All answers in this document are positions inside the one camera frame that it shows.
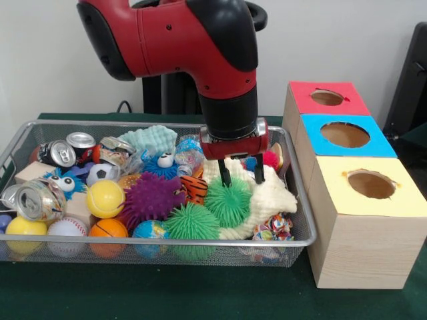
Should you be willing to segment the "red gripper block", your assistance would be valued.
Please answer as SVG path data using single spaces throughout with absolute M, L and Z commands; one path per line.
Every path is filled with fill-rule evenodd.
M 258 185 L 265 181 L 263 154 L 268 148 L 269 135 L 268 123 L 265 118 L 257 118 L 256 129 L 250 135 L 241 139 L 220 140 L 212 137 L 207 126 L 202 125 L 199 132 L 200 145 L 207 160 L 218 160 L 220 177 L 224 187 L 230 187 L 232 180 L 226 167 L 227 157 L 255 156 L 255 180 Z

